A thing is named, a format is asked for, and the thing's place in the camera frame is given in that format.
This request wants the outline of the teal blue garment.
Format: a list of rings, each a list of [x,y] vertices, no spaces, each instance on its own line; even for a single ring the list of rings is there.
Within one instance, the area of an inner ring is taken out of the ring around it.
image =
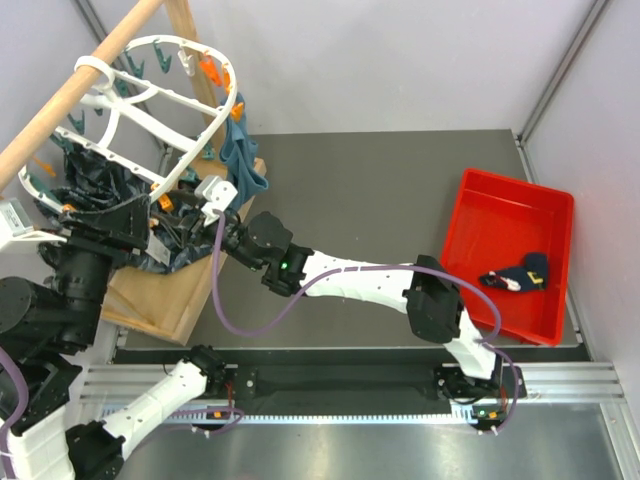
[[[254,166],[258,144],[248,133],[245,111],[240,113],[238,121],[229,114],[225,120],[225,129],[225,139],[218,157],[227,168],[227,180],[237,190],[230,208],[239,210],[254,195],[265,192],[269,188],[269,182]]]

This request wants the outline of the white round clip hanger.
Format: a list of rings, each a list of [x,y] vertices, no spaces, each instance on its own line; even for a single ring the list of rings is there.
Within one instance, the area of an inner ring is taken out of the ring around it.
[[[124,47],[124,52],[128,54],[146,46],[158,50],[167,45],[176,46],[179,56],[185,61],[194,53],[203,56],[198,68],[216,86],[225,90],[226,99],[221,105],[209,106],[195,98],[161,87],[142,78],[141,75],[114,68],[95,56],[81,56],[76,61],[74,69],[78,71],[86,68],[90,73],[96,73],[98,80],[90,85],[80,99],[72,103],[79,103],[84,107],[106,113],[108,120],[104,133],[99,140],[93,141],[84,136],[82,128],[68,129],[56,120],[54,129],[47,134],[54,144],[65,151],[79,146],[147,181],[150,184],[150,198],[153,203],[168,197],[168,191],[177,183],[183,172],[208,146],[213,135],[224,126],[225,121],[235,114],[239,94],[237,76],[231,61],[222,52],[204,44],[175,35],[151,35],[130,41]],[[142,103],[156,97],[202,113],[209,117],[210,121],[195,138],[185,136],[140,108]],[[178,163],[168,173],[158,174],[113,151],[111,144],[123,119],[136,124],[156,139],[178,150],[181,153]]]

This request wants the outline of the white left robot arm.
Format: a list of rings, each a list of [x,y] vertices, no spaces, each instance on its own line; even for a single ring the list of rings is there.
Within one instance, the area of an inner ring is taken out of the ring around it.
[[[154,386],[102,419],[67,426],[70,357],[95,339],[112,271],[146,248],[150,198],[61,215],[60,231],[34,228],[19,201],[1,204],[3,250],[33,249],[53,269],[49,286],[1,282],[1,460],[10,479],[113,479],[132,451],[187,402],[216,396],[227,374],[207,346],[192,348]]]

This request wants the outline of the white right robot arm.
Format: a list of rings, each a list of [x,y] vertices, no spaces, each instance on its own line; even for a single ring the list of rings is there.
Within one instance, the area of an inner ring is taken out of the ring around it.
[[[222,254],[262,274],[272,293],[295,304],[303,297],[336,297],[390,308],[406,316],[413,335],[439,344],[453,356],[469,397],[497,391],[504,376],[490,341],[473,325],[462,291],[476,295],[492,313],[497,306],[479,288],[421,255],[413,263],[376,264],[341,259],[293,241],[273,214],[262,212],[243,223],[231,205],[236,189],[226,181],[184,193],[196,227],[194,235]]]

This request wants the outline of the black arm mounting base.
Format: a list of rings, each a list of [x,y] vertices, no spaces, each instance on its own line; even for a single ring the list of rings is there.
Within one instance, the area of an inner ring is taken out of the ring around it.
[[[477,429],[500,427],[527,395],[502,357],[474,379],[442,348],[219,349],[202,400],[229,400],[248,417],[386,420],[471,410]]]

